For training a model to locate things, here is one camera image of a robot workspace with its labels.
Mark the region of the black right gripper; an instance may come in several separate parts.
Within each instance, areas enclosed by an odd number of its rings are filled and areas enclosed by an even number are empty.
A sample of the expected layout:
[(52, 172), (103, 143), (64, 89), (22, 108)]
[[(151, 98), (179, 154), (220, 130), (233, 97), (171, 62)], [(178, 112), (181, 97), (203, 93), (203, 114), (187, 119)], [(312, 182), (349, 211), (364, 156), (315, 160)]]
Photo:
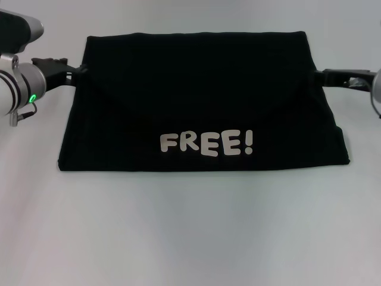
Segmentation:
[(373, 85), (373, 72), (370, 70), (316, 70), (314, 83), (324, 87), (370, 89)]

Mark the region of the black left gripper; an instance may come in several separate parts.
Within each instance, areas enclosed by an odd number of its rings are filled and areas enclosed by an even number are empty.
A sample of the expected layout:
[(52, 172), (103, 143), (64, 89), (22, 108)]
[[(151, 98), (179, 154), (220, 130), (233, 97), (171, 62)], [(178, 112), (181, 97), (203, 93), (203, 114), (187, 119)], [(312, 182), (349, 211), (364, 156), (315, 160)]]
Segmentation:
[(75, 86), (88, 71), (86, 64), (82, 64), (78, 68), (69, 66), (67, 58), (32, 58), (32, 64), (44, 75), (46, 91), (51, 91), (60, 86)]

